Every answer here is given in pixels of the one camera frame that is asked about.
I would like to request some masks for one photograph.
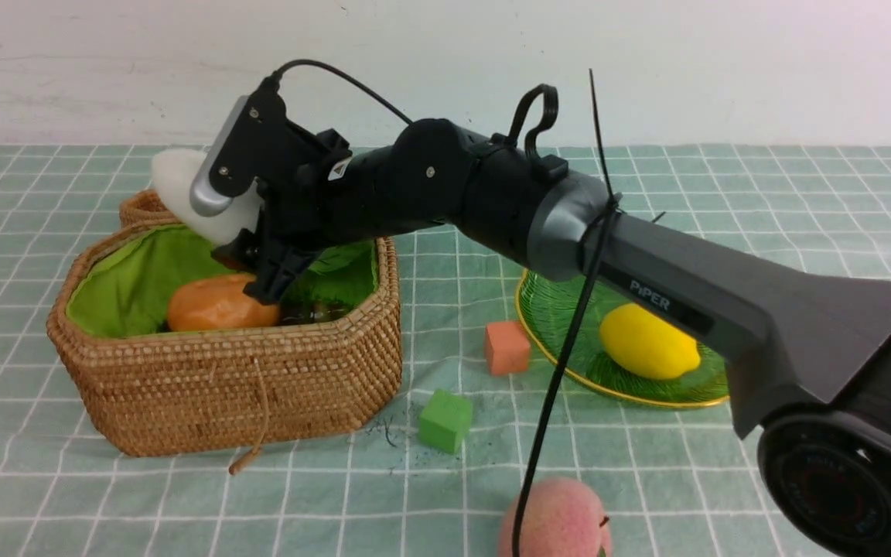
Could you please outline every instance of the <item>wicker basket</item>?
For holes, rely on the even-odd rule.
[[[119,204],[119,222],[124,228],[138,222],[176,220],[154,190],[142,190]]]
[[[121,229],[71,265],[46,334],[80,391],[92,424],[135,457],[252,446],[349,433],[401,385],[401,301],[394,244],[376,242],[378,285],[328,323],[128,339],[87,335],[67,303],[89,269],[173,219]]]

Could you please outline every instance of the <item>black bracket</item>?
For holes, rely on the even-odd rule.
[[[569,163],[565,159],[559,158],[557,155],[538,155],[538,134],[551,130],[555,126],[555,119],[559,114],[559,95],[554,86],[541,84],[524,93],[521,102],[517,103],[517,110],[514,113],[514,120],[510,123],[510,131],[507,136],[502,134],[494,134],[491,138],[493,144],[505,145],[505,147],[516,148],[517,137],[521,134],[524,127],[524,118],[527,117],[527,111],[534,104],[534,99],[541,95],[541,120],[538,126],[531,128],[524,134],[524,154],[527,161],[531,165],[531,175],[534,179],[541,183],[556,183],[560,179],[564,179],[569,174]]]
[[[291,247],[272,232],[275,229],[262,210],[257,231],[243,229],[231,243],[212,251],[212,257],[226,268],[255,275],[255,280],[245,286],[244,293],[263,306],[280,303],[287,289],[322,254],[321,251]]]

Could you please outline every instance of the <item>gold plate rim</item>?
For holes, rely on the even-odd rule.
[[[535,346],[541,351],[542,355],[545,356],[545,359],[548,360],[549,363],[554,366],[558,364],[558,358],[552,356],[552,353],[548,351],[548,348],[545,348],[544,343],[538,339],[538,336],[535,336],[534,331],[531,331],[531,328],[527,325],[526,320],[524,320],[524,311],[521,307],[521,292],[524,287],[524,282],[527,281],[527,275],[529,275],[529,271],[527,269],[523,269],[521,272],[521,278],[517,281],[517,288],[514,292],[514,307],[515,313],[517,314],[517,321],[520,322],[524,332],[531,338],[531,342],[534,343]],[[663,401],[655,401],[652,398],[641,398],[641,396],[628,395],[626,392],[615,391],[612,388],[606,388],[604,385],[593,383],[593,381],[588,380],[582,376],[582,374],[576,373],[576,371],[570,369],[569,366],[566,366],[565,373],[567,376],[572,378],[576,383],[582,384],[583,387],[589,388],[590,391],[598,392],[601,395],[613,396],[613,398],[622,399],[622,401],[628,402],[637,402],[640,405],[648,405],[655,406],[655,408],[671,408],[671,409],[693,409],[693,408],[711,408],[711,406],[722,405],[722,403],[727,402],[731,395],[720,396],[720,398],[712,398],[710,401],[703,402],[663,402]]]

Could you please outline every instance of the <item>black cable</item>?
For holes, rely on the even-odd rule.
[[[521,528],[524,521],[524,510],[527,507],[527,496],[531,492],[531,482],[534,479],[535,468],[538,468],[538,458],[541,457],[541,444],[545,440],[545,428],[548,427],[548,419],[552,414],[552,406],[555,406],[555,395],[558,393],[559,384],[562,383],[562,377],[565,376],[566,366],[569,364],[569,356],[572,355],[573,345],[576,345],[576,337],[579,335],[580,326],[583,324],[583,315],[586,313],[586,307],[590,304],[590,296],[593,295],[594,286],[597,283],[598,269],[600,268],[600,254],[604,251],[607,242],[609,229],[611,229],[611,221],[614,219],[618,211],[618,201],[614,197],[614,190],[611,187],[611,177],[607,172],[607,162],[604,161],[604,142],[600,138],[600,124],[597,116],[597,93],[593,85],[593,70],[590,70],[590,95],[593,101],[593,119],[594,129],[597,134],[597,149],[600,152],[600,161],[603,163],[604,183],[607,184],[607,193],[609,194],[607,205],[600,218],[600,233],[597,237],[597,250],[591,258],[590,266],[586,269],[586,278],[583,282],[583,290],[580,292],[579,300],[576,301],[576,310],[573,311],[572,321],[569,322],[569,331],[566,331],[565,340],[562,341],[562,352],[559,353],[558,362],[555,364],[555,371],[552,371],[552,379],[548,384],[548,391],[545,392],[545,400],[541,403],[541,416],[538,417],[538,429],[534,433],[534,441],[531,444],[531,455],[527,459],[527,468],[524,469],[524,483],[522,484],[521,496],[517,499],[517,510],[514,515],[514,531],[512,532],[512,540],[510,540],[510,549],[512,549],[514,557],[521,557]]]
[[[344,71],[339,70],[339,68],[332,67],[328,63],[324,63],[324,61],[307,59],[291,60],[289,61],[289,63],[284,64],[284,66],[277,68],[274,73],[270,74],[270,78],[276,81],[277,84],[280,84],[280,78],[283,77],[284,73],[286,73],[287,70],[291,70],[291,68],[300,66],[318,67],[321,68],[321,70],[328,71],[328,73],[332,73],[337,75],[338,77],[342,77],[343,80],[349,81],[350,84],[356,85],[358,89],[360,89],[364,93],[367,93],[367,95],[369,95],[378,103],[381,103],[384,108],[393,112],[394,115],[403,120],[405,124],[408,124],[409,126],[410,124],[413,124],[413,122],[411,122],[411,118],[405,116],[403,112],[401,112],[397,109],[397,107],[388,102],[387,99],[382,98],[382,96],[374,92],[374,89],[367,87],[367,85],[362,84],[357,78],[351,77],[351,75],[349,75],[348,73],[344,73]]]

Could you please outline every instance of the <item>black robot arm segment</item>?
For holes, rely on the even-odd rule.
[[[544,117],[522,151],[524,112],[540,95]],[[424,119],[393,145],[354,155],[335,131],[312,135],[291,122],[266,80],[237,102],[192,201],[213,213],[258,188],[257,230],[216,257],[253,272],[247,293],[263,303],[280,300],[326,248],[446,223],[552,281],[599,257],[601,282],[728,361],[741,437],[772,409],[834,401],[890,337],[891,282],[805,274],[619,211],[595,254],[605,184],[534,149],[557,106],[542,85],[507,137]]]
[[[287,118],[276,84],[238,99],[191,188],[191,204],[215,215],[248,188],[262,211],[215,257],[253,272],[247,294],[276,303],[326,248],[446,223],[521,265],[535,209],[566,161],[540,156],[538,131],[555,120],[555,89],[541,85],[517,109],[509,136],[486,138],[445,119],[409,123],[393,145],[354,155],[334,130],[312,135]],[[544,117],[517,149],[524,113],[544,96]]]

